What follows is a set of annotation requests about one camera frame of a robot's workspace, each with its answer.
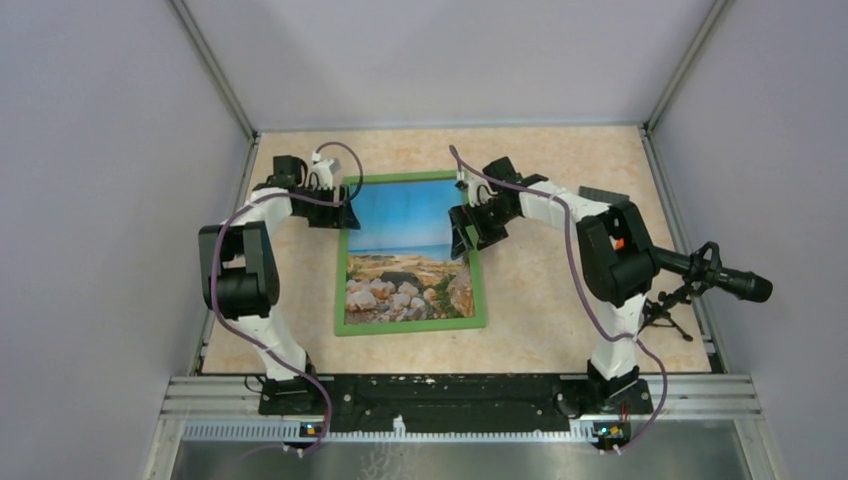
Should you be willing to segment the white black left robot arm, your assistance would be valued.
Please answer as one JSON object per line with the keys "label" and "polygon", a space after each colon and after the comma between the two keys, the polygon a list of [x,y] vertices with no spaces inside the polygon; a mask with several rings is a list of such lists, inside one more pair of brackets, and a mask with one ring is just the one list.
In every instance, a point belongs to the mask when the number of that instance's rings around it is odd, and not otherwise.
{"label": "white black left robot arm", "polygon": [[297,413],[319,404],[318,384],[305,349],[292,336],[278,303],[281,280],[271,237],[299,217],[311,228],[357,230],[352,199],[359,190],[338,182],[340,162],[283,155],[227,220],[198,232],[204,302],[219,324],[251,344],[265,366],[263,393],[282,396]]}

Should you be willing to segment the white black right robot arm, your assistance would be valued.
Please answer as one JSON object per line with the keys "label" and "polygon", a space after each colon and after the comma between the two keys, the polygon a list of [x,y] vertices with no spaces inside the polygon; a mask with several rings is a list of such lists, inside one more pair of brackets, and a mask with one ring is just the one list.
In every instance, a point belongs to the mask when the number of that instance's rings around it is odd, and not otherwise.
{"label": "white black right robot arm", "polygon": [[483,170],[461,158],[455,162],[456,187],[467,201],[448,211],[451,258],[506,239],[507,224],[518,217],[561,231],[575,290],[599,335],[582,404],[571,411],[619,408],[639,380],[638,325],[660,270],[638,207],[588,199],[543,175],[523,176],[507,157]]}

